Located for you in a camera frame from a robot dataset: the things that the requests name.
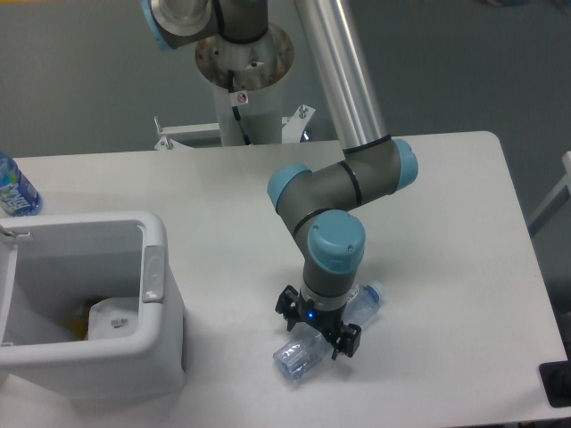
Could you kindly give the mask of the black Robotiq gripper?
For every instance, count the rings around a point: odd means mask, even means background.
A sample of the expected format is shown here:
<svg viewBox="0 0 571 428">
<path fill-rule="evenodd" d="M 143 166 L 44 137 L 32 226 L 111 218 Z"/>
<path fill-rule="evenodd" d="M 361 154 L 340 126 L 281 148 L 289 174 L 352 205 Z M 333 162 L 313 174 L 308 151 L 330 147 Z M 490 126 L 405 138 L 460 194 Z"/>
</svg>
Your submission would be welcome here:
<svg viewBox="0 0 571 428">
<path fill-rule="evenodd" d="M 289 284 L 278 296 L 275 311 L 286 321 L 286 330 L 291 332 L 298 322 L 316 329 L 331 344 L 331 359 L 339 354 L 352 358 L 360 346 L 361 327 L 345 325 L 343 313 L 347 303 L 336 309 L 319 309 L 313 299 L 305 299 Z"/>
</svg>

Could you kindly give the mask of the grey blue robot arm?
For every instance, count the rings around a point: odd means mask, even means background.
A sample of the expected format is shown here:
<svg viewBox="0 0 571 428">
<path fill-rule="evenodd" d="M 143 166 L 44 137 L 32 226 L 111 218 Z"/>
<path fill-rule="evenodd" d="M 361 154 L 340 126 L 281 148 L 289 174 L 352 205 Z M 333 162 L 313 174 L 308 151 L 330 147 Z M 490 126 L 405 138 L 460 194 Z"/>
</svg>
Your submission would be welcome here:
<svg viewBox="0 0 571 428">
<path fill-rule="evenodd" d="M 194 45 L 211 85 L 225 146 L 281 143 L 280 84 L 294 61 L 290 37 L 269 21 L 264 1 L 144 1 L 163 50 Z M 302 284 L 287 286 L 276 311 L 289 326 L 319 331 L 335 355 L 352 356 L 361 329 L 343 313 L 362 261 L 365 230 L 352 210 L 410 185 L 418 161 L 388 132 L 344 1 L 298 1 L 295 9 L 326 91 L 343 148 L 337 163 L 278 170 L 267 192 L 304 258 Z"/>
</svg>

